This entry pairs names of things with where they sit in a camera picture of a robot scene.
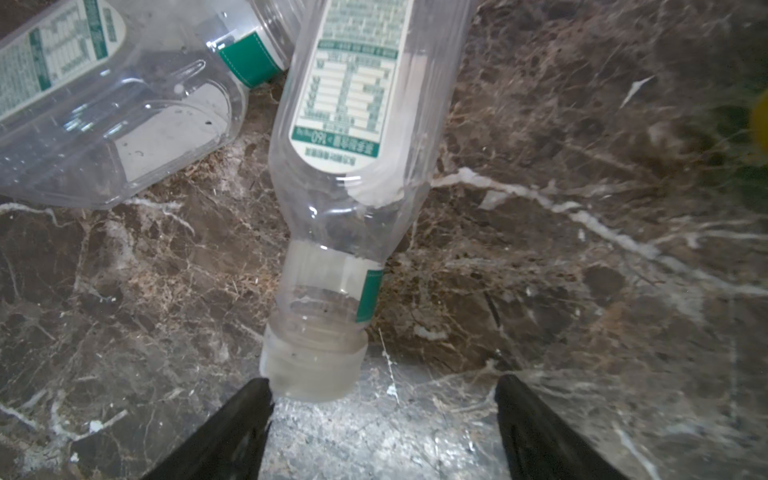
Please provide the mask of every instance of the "marble surface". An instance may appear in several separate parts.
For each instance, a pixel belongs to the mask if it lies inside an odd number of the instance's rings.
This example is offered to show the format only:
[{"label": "marble surface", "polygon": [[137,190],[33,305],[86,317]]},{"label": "marble surface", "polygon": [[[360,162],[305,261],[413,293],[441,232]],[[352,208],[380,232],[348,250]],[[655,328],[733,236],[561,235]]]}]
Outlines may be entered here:
[{"label": "marble surface", "polygon": [[[141,202],[0,205],[0,478],[136,478],[257,375],[282,81]],[[768,477],[766,87],[760,0],[481,2],[362,378],[279,401],[263,477],[508,478],[506,371],[630,478]]]}]

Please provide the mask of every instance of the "clear plastic bottle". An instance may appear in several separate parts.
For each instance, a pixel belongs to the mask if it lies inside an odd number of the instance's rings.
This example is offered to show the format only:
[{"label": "clear plastic bottle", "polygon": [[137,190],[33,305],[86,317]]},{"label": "clear plastic bottle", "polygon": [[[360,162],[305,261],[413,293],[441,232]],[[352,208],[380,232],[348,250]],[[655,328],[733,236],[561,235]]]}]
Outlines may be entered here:
[{"label": "clear plastic bottle", "polygon": [[270,145],[291,231],[261,374],[308,401],[359,377],[382,269],[429,192],[472,0],[309,0]]},{"label": "clear plastic bottle", "polygon": [[0,41],[0,194],[108,208],[235,138],[303,0],[60,0]]}]

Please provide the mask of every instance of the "green stripe on label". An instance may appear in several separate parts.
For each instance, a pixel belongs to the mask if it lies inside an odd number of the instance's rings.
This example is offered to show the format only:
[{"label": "green stripe on label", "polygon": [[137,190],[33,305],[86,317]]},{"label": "green stripe on label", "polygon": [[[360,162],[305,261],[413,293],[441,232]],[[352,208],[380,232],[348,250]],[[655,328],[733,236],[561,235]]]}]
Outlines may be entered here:
[{"label": "green stripe on label", "polygon": [[375,142],[350,137],[349,135],[332,134],[327,131],[315,130],[314,128],[295,127],[291,139],[308,144],[322,145],[323,147],[337,148],[372,158],[379,156],[379,144]]},{"label": "green stripe on label", "polygon": [[368,270],[366,282],[362,285],[360,304],[357,307],[357,323],[369,322],[373,318],[383,277],[384,270]]},{"label": "green stripe on label", "polygon": [[221,59],[248,88],[256,87],[280,72],[256,33],[219,51]]},{"label": "green stripe on label", "polygon": [[107,42],[104,40],[104,29],[101,27],[101,15],[98,12],[97,0],[83,0],[85,14],[88,17],[88,29],[91,31],[91,41],[94,44],[96,59],[101,60],[109,54]]},{"label": "green stripe on label", "polygon": [[38,77],[40,91],[46,91],[51,87],[51,77],[48,74],[48,66],[45,64],[43,41],[39,28],[29,32],[29,47],[32,49],[32,64],[35,66],[35,75]]},{"label": "green stripe on label", "polygon": [[377,47],[375,45],[339,40],[320,40],[317,42],[317,49],[350,51],[352,53],[362,53],[373,57],[390,58],[392,60],[396,60],[398,55],[397,50],[394,48]]}]

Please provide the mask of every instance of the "green and white label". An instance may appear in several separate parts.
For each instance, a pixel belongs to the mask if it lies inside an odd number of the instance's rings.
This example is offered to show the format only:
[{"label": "green and white label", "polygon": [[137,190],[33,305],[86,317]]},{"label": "green and white label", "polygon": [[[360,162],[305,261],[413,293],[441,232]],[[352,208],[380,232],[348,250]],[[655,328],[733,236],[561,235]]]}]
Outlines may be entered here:
[{"label": "green and white label", "polygon": [[125,39],[104,0],[68,0],[0,48],[0,121],[106,62]]},{"label": "green and white label", "polygon": [[296,152],[343,174],[379,159],[413,0],[329,0],[291,125]]}]

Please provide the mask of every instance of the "yellow object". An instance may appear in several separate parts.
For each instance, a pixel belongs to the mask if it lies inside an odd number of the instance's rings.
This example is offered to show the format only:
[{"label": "yellow object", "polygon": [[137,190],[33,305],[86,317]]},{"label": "yellow object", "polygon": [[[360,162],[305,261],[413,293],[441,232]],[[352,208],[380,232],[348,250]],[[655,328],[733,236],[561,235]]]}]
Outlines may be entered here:
[{"label": "yellow object", "polygon": [[763,93],[752,111],[751,123],[755,142],[768,153],[768,91]]}]

